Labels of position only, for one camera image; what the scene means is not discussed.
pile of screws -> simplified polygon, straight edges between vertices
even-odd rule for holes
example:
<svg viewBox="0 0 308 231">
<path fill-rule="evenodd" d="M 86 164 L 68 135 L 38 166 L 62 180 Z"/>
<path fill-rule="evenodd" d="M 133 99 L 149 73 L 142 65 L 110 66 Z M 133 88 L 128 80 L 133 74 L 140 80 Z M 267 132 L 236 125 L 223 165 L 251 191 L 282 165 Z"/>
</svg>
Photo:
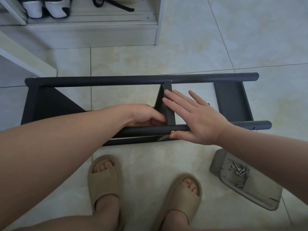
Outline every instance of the pile of screws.
<svg viewBox="0 0 308 231">
<path fill-rule="evenodd" d="M 233 161 L 233 165 L 231 166 L 233 169 L 235 169 L 235 174 L 240 177 L 242 175 L 246 175 L 246 180 L 244 182 L 243 185 L 237 185 L 237 187 L 244 187 L 246 185 L 246 182 L 248 181 L 249 179 L 249 172 L 250 172 L 250 169 L 248 168 L 247 165 L 242 165 L 242 168 L 239 168 L 236 163 Z"/>
</svg>

beige slide sandal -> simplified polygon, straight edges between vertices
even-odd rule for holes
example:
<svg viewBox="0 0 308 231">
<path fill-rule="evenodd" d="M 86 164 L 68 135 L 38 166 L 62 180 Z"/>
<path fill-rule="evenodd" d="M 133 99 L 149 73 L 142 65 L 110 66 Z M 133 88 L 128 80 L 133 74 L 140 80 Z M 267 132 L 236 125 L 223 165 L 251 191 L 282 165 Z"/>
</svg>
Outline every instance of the beige slide sandal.
<svg viewBox="0 0 308 231">
<path fill-rule="evenodd" d="M 94 173 L 97 165 L 111 161 L 113 166 L 101 172 Z M 88 171 L 88 188 L 93 214 L 96 213 L 95 203 L 103 195 L 116 195 L 120 203 L 120 220 L 117 231 L 124 229 L 123 219 L 123 183 L 119 160 L 113 155 L 103 155 L 94 160 Z"/>
<path fill-rule="evenodd" d="M 189 178 L 195 183 L 198 190 L 198 195 L 193 193 L 182 181 Z M 202 199 L 202 187 L 199 180 L 192 174 L 185 173 L 180 175 L 173 182 L 165 202 L 159 211 L 158 216 L 152 226 L 152 231 L 158 231 L 161 227 L 167 213 L 170 210 L 177 210 L 183 212 L 190 224 L 191 220 L 195 216 Z"/>
</svg>

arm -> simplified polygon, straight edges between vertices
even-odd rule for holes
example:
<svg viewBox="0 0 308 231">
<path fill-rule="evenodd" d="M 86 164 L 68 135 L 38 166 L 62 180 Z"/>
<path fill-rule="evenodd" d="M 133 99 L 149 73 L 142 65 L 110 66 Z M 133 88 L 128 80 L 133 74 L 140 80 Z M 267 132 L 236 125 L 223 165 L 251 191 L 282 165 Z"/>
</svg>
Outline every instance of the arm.
<svg viewBox="0 0 308 231">
<path fill-rule="evenodd" d="M 165 90 L 164 103 L 187 123 L 191 131 L 176 131 L 170 138 L 215 144 L 259 170 L 308 204 L 308 142 L 249 131 L 229 123 L 192 91 L 194 100 Z"/>
<path fill-rule="evenodd" d="M 0 230 L 72 175 L 125 126 L 161 124 L 148 105 L 116 105 L 0 132 Z"/>
</svg>

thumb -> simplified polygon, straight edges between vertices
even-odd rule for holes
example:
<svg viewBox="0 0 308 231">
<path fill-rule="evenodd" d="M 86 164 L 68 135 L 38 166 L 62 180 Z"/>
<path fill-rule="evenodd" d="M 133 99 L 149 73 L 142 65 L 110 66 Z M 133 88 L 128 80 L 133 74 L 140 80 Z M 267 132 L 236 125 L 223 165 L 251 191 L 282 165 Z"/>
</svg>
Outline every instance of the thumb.
<svg viewBox="0 0 308 231">
<path fill-rule="evenodd" d="M 191 131 L 175 131 L 169 135 L 169 138 L 192 142 L 194 140 L 194 135 Z"/>
</svg>

foot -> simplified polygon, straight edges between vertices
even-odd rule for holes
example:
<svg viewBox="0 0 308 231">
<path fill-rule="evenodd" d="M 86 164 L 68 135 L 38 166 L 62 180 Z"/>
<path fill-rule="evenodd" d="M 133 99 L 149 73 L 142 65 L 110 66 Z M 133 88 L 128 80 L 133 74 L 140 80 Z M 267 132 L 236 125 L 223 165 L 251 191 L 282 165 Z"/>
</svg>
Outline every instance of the foot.
<svg viewBox="0 0 308 231">
<path fill-rule="evenodd" d="M 113 163 L 111 161 L 98 164 L 94 168 L 94 173 L 104 171 L 108 168 L 111 168 L 112 166 Z M 96 201 L 95 210 L 99 222 L 104 222 L 108 220 L 108 223 L 110 223 L 110 226 L 106 227 L 106 223 L 104 222 L 103 225 L 106 230 L 116 230 L 116 228 L 118 227 L 120 214 L 119 199 L 117 196 L 112 194 L 102 196 Z"/>
<path fill-rule="evenodd" d="M 189 188 L 192 193 L 198 194 L 198 189 L 195 183 L 189 179 L 185 178 L 182 183 Z M 188 220 L 183 212 L 171 210 L 167 213 L 163 225 L 161 226 L 162 231 L 172 231 L 172 230 L 189 230 Z"/>
</svg>

